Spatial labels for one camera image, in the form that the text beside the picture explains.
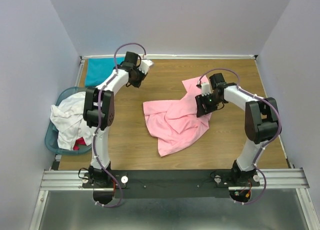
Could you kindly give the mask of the pink t-shirt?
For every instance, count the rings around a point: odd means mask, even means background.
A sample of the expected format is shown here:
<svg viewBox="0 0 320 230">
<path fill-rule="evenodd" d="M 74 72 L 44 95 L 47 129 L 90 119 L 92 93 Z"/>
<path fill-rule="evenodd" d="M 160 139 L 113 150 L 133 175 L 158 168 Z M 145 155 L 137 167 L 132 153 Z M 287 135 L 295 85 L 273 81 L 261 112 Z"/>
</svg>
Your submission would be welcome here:
<svg viewBox="0 0 320 230">
<path fill-rule="evenodd" d="M 183 80 L 186 94 L 179 100 L 154 100 L 143 103 L 145 124 L 149 134 L 157 138 L 161 157 L 177 153 L 194 144 L 210 128 L 211 114 L 197 117 L 195 97 L 198 77 Z"/>
</svg>

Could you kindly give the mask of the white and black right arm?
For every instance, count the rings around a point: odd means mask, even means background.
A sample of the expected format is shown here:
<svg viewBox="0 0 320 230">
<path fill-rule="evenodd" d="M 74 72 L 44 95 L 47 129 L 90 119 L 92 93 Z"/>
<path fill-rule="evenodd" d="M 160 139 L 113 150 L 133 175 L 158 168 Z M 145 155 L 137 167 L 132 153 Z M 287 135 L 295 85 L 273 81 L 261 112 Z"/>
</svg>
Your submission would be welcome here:
<svg viewBox="0 0 320 230">
<path fill-rule="evenodd" d="M 250 93 L 238 83 L 227 83 L 221 73 L 213 74 L 209 82 L 199 79 L 196 86 L 201 90 L 195 97 L 198 118 L 217 111 L 219 104 L 232 103 L 244 110 L 246 142 L 231 170 L 223 176 L 234 186 L 241 186 L 253 179 L 265 148 L 282 131 L 277 102 Z"/>
</svg>

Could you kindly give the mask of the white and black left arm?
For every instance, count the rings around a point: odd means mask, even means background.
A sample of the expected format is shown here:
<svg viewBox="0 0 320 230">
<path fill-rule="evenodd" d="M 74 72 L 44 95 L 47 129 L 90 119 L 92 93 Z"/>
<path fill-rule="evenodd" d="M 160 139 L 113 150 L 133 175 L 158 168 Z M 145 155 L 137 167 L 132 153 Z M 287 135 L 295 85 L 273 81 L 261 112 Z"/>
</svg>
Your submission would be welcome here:
<svg viewBox="0 0 320 230">
<path fill-rule="evenodd" d="M 84 177 L 88 183 L 104 188 L 113 181 L 108 141 L 115 119 L 115 96 L 122 87 L 139 88 L 153 65 L 152 60 L 128 51 L 103 83 L 87 88 L 83 119 L 92 134 L 92 158 Z"/>
</svg>

